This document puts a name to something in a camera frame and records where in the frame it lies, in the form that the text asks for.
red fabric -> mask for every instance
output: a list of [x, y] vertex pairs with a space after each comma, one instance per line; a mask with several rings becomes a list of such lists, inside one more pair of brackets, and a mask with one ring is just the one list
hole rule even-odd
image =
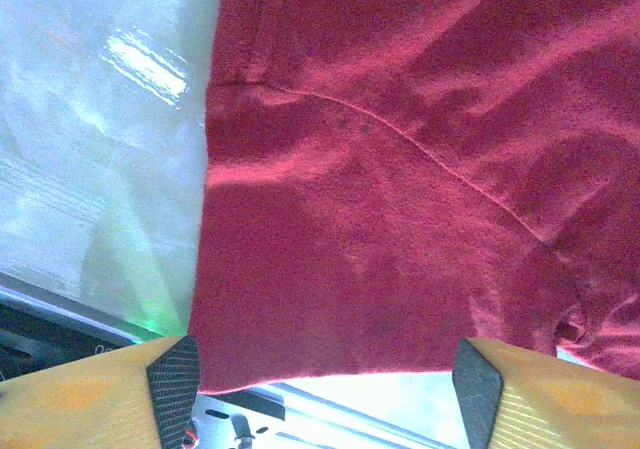
[[640, 379], [640, 0], [222, 0], [205, 392], [558, 344]]

